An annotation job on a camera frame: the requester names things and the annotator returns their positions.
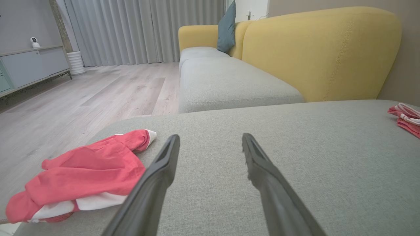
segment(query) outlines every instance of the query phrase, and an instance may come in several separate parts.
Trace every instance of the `sofa backrest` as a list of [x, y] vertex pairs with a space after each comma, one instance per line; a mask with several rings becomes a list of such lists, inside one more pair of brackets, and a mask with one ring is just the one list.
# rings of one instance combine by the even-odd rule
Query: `sofa backrest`
[[235, 46], [229, 50], [229, 56], [242, 60], [245, 32], [254, 21], [241, 21], [235, 25]]
[[252, 22], [242, 60], [284, 80], [307, 102], [376, 99], [401, 41], [393, 14], [370, 7]]

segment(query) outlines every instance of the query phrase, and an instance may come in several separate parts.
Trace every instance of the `gray curtain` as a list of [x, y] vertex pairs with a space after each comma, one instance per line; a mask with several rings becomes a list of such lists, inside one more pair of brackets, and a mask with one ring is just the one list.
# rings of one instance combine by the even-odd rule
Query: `gray curtain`
[[151, 0], [157, 55], [163, 62], [179, 61], [178, 29], [214, 25], [224, 15], [224, 0]]
[[178, 29], [217, 24], [224, 0], [65, 0], [85, 66], [179, 61]]

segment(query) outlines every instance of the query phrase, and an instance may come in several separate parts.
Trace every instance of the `gray fabric upholstery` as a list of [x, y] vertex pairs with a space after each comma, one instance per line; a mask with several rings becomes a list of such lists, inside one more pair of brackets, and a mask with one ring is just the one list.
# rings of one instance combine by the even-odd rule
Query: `gray fabric upholstery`
[[[418, 235], [420, 140], [386, 113], [396, 104], [312, 102], [135, 118], [111, 124], [91, 142], [154, 130], [157, 139], [138, 155], [148, 166], [170, 135], [180, 135], [158, 235], [267, 235], [260, 194], [247, 179], [244, 132], [328, 235]], [[99, 236], [117, 208], [76, 212], [61, 223], [23, 223], [15, 236]]]
[[180, 113], [299, 102], [297, 89], [236, 58], [197, 58], [182, 66]]
[[221, 52], [214, 47], [189, 47], [181, 52], [181, 58], [179, 59], [179, 74], [181, 74], [181, 68], [184, 62], [192, 58], [223, 58], [230, 57], [228, 54]]

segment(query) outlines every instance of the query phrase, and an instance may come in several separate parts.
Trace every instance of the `security camera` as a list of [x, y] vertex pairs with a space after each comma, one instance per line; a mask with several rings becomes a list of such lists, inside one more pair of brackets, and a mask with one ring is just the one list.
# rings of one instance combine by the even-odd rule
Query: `security camera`
[[32, 43], [32, 47], [33, 47], [33, 48], [40, 47], [40, 45], [39, 45], [39, 43], [38, 43], [38, 40], [37, 40], [37, 38], [35, 38], [35, 37], [31, 37], [31, 43]]

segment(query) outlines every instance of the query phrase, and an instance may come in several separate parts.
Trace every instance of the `laminate flooring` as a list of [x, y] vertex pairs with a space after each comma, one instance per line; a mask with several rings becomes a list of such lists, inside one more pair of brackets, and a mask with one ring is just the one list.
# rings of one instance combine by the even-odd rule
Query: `laminate flooring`
[[42, 171], [44, 159], [85, 145], [115, 121], [176, 114], [178, 66], [92, 67], [73, 80], [67, 76], [50, 81], [38, 94], [25, 91], [28, 98], [4, 105], [0, 113], [0, 210], [4, 212], [4, 203], [24, 189], [16, 182], [26, 183]]

